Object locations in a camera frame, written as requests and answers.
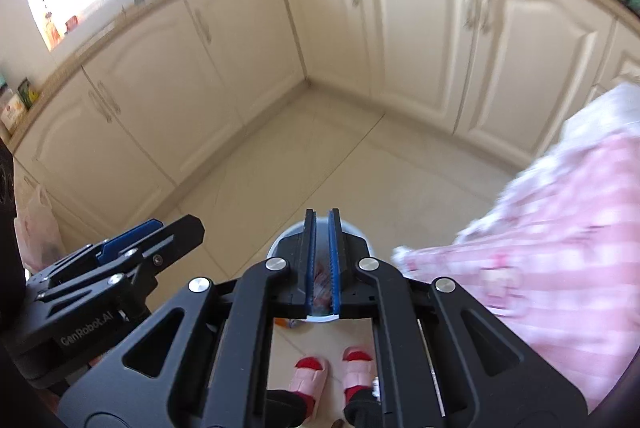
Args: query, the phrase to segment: cream cabinet door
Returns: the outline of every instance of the cream cabinet door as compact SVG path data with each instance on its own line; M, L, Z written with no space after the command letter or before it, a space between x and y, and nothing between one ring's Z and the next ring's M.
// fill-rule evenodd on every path
M90 231L107 236L146 220L174 189L82 72L38 116L16 157Z
M640 37L616 22L598 84L605 90L611 90L620 81L619 77L640 83Z
M482 0L456 134L526 167L586 100L612 23L587 0Z
M589 95L587 96L587 102L584 105L587 106L590 102L594 101L595 99L600 97L603 93L606 93L607 91L608 90L606 90L605 88L603 88L599 84L597 84L596 86L591 88L591 91L589 92Z
M368 96L361 0L289 0L289 5L308 77Z
M476 0L363 0L373 98L449 133L458 119Z
M124 32L84 70L118 121L177 184L241 127L183 0Z
M284 0L187 4L245 122L304 79Z

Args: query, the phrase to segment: white wall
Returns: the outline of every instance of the white wall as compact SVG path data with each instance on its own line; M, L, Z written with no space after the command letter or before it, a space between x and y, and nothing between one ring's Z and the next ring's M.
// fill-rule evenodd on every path
M53 69L27 0L0 0L0 72L9 86L15 90L25 77L38 85Z

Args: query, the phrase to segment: metal screw head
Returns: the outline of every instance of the metal screw head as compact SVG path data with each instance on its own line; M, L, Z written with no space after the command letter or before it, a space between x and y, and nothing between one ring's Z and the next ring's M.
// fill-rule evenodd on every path
M113 274L113 275L111 275L109 277L109 279L107 280L107 283L109 285L115 285L116 283L118 283L123 278L124 278L124 274L122 274L122 273Z
M380 267L380 262L378 262L375 258L363 258L358 262L358 267L363 271L375 271L378 267Z
M375 397L378 402L380 402L380 379L378 379L378 376L373 378L371 395Z
M287 261L284 258L269 258L266 266L269 271L280 271L287 267Z
M451 278L439 278L436 280L436 289L441 293L451 293L456 288L456 283Z
M210 285L209 280L201 276L199 278L194 278L189 282L189 290L192 293L201 293L206 291Z

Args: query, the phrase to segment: pink dress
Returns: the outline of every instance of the pink dress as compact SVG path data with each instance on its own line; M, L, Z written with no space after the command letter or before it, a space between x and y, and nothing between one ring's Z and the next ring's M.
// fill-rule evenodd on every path
M398 249L394 262L408 278L454 278L592 410L640 346L640 138L607 136L499 211L457 244Z

